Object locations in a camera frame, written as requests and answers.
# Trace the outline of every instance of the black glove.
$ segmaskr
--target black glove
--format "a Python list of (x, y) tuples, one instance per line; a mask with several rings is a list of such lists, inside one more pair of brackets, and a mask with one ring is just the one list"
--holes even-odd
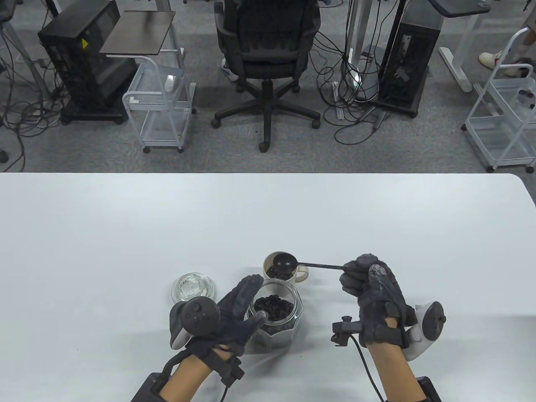
[(266, 321), (266, 313), (263, 311), (244, 321), (246, 311), (263, 282), (261, 275), (250, 275), (242, 279), (218, 303), (220, 309), (218, 329), (208, 335), (192, 338), (187, 343), (186, 350), (203, 360), (203, 357), (217, 345), (226, 345), (235, 356), (242, 356), (249, 338)]
[[(404, 327), (415, 325), (417, 318), (387, 264), (372, 254), (364, 254), (345, 267), (340, 282), (345, 292), (358, 298), (364, 328), (359, 336), (361, 345), (387, 342), (407, 348), (409, 339)], [(390, 329), (385, 322), (387, 317), (395, 318), (399, 328)]]

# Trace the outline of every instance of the octagonal glass jar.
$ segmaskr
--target octagonal glass jar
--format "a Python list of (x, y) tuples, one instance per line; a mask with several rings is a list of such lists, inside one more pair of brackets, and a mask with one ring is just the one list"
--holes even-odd
[(255, 301), (260, 297), (278, 295), (294, 305), (290, 315), (279, 321), (267, 321), (254, 335), (251, 340), (260, 344), (265, 349), (281, 349), (289, 347), (296, 336), (300, 318), (303, 313), (303, 303), (297, 289), (280, 279), (265, 279), (262, 287), (253, 298), (247, 316), (252, 317), (255, 313)]

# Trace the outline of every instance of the sneaker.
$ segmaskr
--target sneaker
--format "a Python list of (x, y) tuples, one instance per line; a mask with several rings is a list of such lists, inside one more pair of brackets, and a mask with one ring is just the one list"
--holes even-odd
[(229, 81), (231, 81), (232, 83), (235, 83), (238, 81), (238, 76), (233, 73), (229, 67), (227, 67), (227, 62), (225, 61), (225, 57), (224, 59), (221, 61), (221, 70), (223, 71), (223, 73), (227, 76), (227, 78), (229, 78)]
[(481, 53), (480, 56), (478, 56), (478, 61), (480, 64), (482, 64), (484, 67), (489, 68), (490, 70), (493, 70), (497, 63), (499, 62), (500, 58), (502, 56), (502, 51), (492, 54), (492, 53)]
[[(502, 51), (495, 53), (495, 54), (484, 52), (484, 53), (481, 53), (480, 56), (478, 56), (478, 61), (484, 67), (487, 67), (490, 70), (493, 70), (495, 66), (497, 65), (497, 63), (499, 62), (499, 60), (501, 59), (501, 56), (502, 56)], [(518, 75), (518, 73), (519, 73), (519, 69), (516, 69), (515, 67), (510, 67), (504, 70), (504, 75), (508, 77), (515, 77), (516, 75)]]

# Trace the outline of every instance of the computer tower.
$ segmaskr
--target computer tower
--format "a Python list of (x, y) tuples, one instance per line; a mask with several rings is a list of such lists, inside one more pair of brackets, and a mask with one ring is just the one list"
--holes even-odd
[(77, 0), (38, 33), (74, 103), (70, 109), (96, 116), (72, 120), (109, 120), (106, 111), (136, 74), (134, 60), (99, 53), (119, 18), (115, 0)]
[(443, 19), (428, 0), (408, 3), (381, 79), (378, 103), (416, 115)]

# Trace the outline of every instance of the glass jar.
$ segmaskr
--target glass jar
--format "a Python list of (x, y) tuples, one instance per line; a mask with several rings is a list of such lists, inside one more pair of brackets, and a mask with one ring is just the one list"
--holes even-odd
[(191, 272), (181, 276), (173, 284), (171, 291), (173, 303), (188, 301), (197, 296), (214, 299), (215, 286), (208, 276), (199, 272)]
[(303, 313), (303, 303), (297, 289), (289, 283), (270, 278), (265, 279), (262, 287), (257, 292), (253, 301), (249, 305), (247, 316), (252, 317), (255, 313), (255, 301), (261, 297), (278, 295), (281, 299), (287, 300), (294, 305), (288, 317), (279, 321), (267, 321), (251, 337), (252, 341), (260, 344), (267, 350), (289, 347), (296, 335), (301, 315)]

